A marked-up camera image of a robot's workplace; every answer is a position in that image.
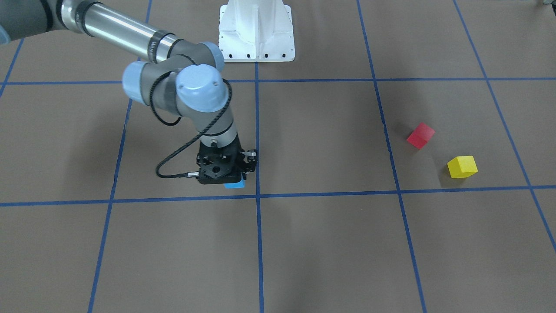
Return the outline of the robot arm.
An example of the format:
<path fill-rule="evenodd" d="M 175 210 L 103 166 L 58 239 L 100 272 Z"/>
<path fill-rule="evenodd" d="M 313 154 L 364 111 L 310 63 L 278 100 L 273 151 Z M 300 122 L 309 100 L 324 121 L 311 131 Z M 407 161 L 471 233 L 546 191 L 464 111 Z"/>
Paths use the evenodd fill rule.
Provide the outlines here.
<path fill-rule="evenodd" d="M 164 125 L 186 117 L 197 131 L 156 166 L 158 177 L 242 188 L 256 170 L 258 151 L 242 148 L 230 108 L 232 87 L 221 76 L 225 60 L 216 44 L 188 42 L 99 0 L 3 0 L 0 13 L 2 44 L 70 30 L 139 58 L 123 72 L 125 94 Z"/>

